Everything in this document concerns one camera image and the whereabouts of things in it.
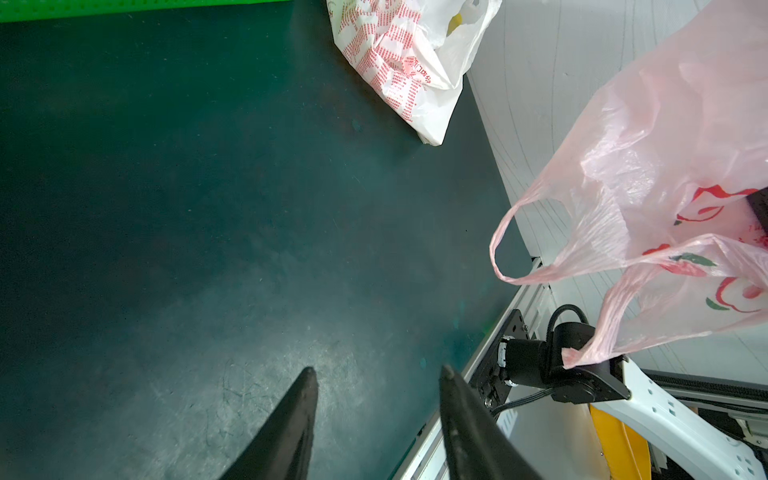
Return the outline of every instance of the dark green work surface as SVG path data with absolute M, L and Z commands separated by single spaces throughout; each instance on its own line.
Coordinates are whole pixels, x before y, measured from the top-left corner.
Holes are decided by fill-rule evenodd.
M 310 480 L 387 478 L 516 291 L 468 84 L 422 145 L 323 2 L 2 25 L 0 162 L 3 479 L 214 480 L 307 365 Z

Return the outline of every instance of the white wall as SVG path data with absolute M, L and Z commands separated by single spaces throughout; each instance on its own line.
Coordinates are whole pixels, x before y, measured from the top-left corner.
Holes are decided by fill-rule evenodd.
M 468 76 L 511 202 L 549 161 L 592 94 L 685 25 L 708 0 L 505 0 Z M 550 263 L 570 219 L 557 202 L 516 217 L 532 256 Z M 619 271 L 553 284 L 558 303 L 595 320 Z M 629 316 L 637 313 L 630 305 Z M 768 327 L 683 340 L 633 355 L 642 367 L 768 384 Z

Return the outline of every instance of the plastic bag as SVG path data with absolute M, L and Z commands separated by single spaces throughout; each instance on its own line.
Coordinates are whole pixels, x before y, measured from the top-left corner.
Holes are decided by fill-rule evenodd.
M 333 40 L 422 141 L 442 144 L 501 0 L 327 0 Z
M 713 0 L 602 87 L 490 245 L 496 275 L 547 283 L 626 269 L 593 339 L 567 367 L 768 320 L 768 237 L 746 196 L 768 186 L 768 2 Z M 552 265 L 502 275 L 495 250 L 517 210 L 571 215 Z M 639 296 L 641 313 L 621 321 Z

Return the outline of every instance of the metal frame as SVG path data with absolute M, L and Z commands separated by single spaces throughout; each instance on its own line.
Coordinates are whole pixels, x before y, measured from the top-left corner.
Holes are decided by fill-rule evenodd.
M 531 272 L 540 266 L 541 259 L 535 258 L 533 260 Z M 469 382 L 472 374 L 475 373 L 480 361 L 488 352 L 488 348 L 493 343 L 494 338 L 498 335 L 498 332 L 507 317 L 512 313 L 512 310 L 520 310 L 523 320 L 525 321 L 527 315 L 531 312 L 531 308 L 535 310 L 536 303 L 541 299 L 542 290 L 546 288 L 545 285 L 541 284 L 524 285 L 520 287 L 515 294 L 515 297 L 512 298 L 512 302 L 499 317 L 494 328 L 488 332 L 488 335 L 485 336 L 478 349 L 462 370 L 462 378 L 466 382 Z M 499 417 L 499 423 L 503 423 L 506 420 L 508 419 L 505 418 L 505 415 L 503 414 Z M 429 422 L 424 426 L 422 431 L 416 437 L 416 441 L 414 442 L 413 447 L 411 447 L 410 452 L 408 452 L 406 459 L 392 478 L 395 480 L 447 480 L 448 466 L 445 463 L 445 449 L 443 448 L 440 412 L 435 412 Z
M 741 399 L 739 397 L 722 395 L 720 393 L 694 392 L 692 390 L 678 389 L 674 387 L 664 387 L 664 390 L 667 390 L 667 392 L 675 398 L 684 397 L 685 400 L 681 400 L 682 403 L 693 407 L 701 407 L 702 409 L 728 413 L 738 412 L 738 410 L 735 409 L 718 406 L 717 404 L 720 403 L 743 406 L 751 409 L 763 409 L 768 412 L 768 402 L 763 402 L 761 400 Z

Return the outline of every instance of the yellow object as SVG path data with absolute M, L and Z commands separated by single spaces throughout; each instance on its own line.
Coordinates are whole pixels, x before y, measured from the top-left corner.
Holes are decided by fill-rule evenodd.
M 456 27 L 462 24 L 464 20 L 462 19 L 462 14 L 457 13 L 454 15 L 453 18 L 451 18 L 451 21 L 448 22 L 448 35 L 451 34 L 454 30 L 456 30 Z
M 650 480 L 648 442 L 606 412 L 589 406 L 613 480 Z

